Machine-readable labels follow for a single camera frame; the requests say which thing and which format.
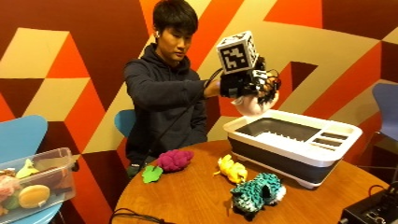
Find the black hair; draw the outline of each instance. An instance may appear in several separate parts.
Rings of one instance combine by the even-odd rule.
[[[199,29],[199,15],[184,0],[160,0],[153,9],[153,25],[163,33],[172,27],[192,35]]]

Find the geometric patterned wall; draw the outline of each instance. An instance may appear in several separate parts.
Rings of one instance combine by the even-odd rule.
[[[156,0],[0,0],[0,121],[40,114],[40,151],[70,147],[82,169],[68,223],[107,223],[127,184],[125,139],[114,125],[132,108],[124,64],[152,37]],[[381,117],[370,89],[398,82],[398,2],[362,0],[201,0],[189,57],[201,78],[220,68],[216,44],[251,30],[268,68],[283,78],[275,108],[357,125],[354,162]],[[208,101],[209,139],[240,117],[232,99]]]

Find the round wooden table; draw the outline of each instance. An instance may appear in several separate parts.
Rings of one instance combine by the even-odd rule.
[[[389,187],[376,176],[341,161],[317,189],[305,189],[296,180],[284,178],[287,195],[283,202],[265,206],[253,221],[232,210],[231,183],[219,170],[219,158],[232,153],[228,140],[208,142],[185,147],[195,152],[188,167],[176,173],[161,175],[159,182],[143,183],[143,173],[132,179],[118,203],[139,214],[163,218],[167,222],[187,223],[325,223],[336,224],[342,210],[369,196],[373,185]],[[259,173],[272,173],[264,167],[243,163],[252,180]],[[135,217],[115,217],[114,224],[153,223]]]

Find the blue chair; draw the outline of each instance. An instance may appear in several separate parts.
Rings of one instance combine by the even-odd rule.
[[[128,137],[136,123],[136,113],[133,109],[121,110],[115,116],[115,125],[118,130]]]
[[[382,128],[373,134],[370,145],[373,145],[373,138],[376,135],[382,135],[392,141],[398,142],[398,84],[377,83],[372,89],[373,97],[380,107],[382,114]],[[361,168],[390,169],[394,170],[392,182],[396,181],[398,175],[398,162],[396,167],[381,166],[360,166]]]
[[[47,132],[48,121],[38,115],[30,115],[0,122],[0,163],[35,155]],[[12,223],[50,223],[62,205],[63,204],[59,203]]]

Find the man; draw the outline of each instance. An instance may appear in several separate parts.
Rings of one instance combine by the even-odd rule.
[[[220,95],[219,80],[200,80],[185,55],[199,29],[195,9],[184,0],[160,0],[153,27],[156,43],[124,69],[137,118],[125,145],[131,177],[163,152],[208,140],[204,99]]]

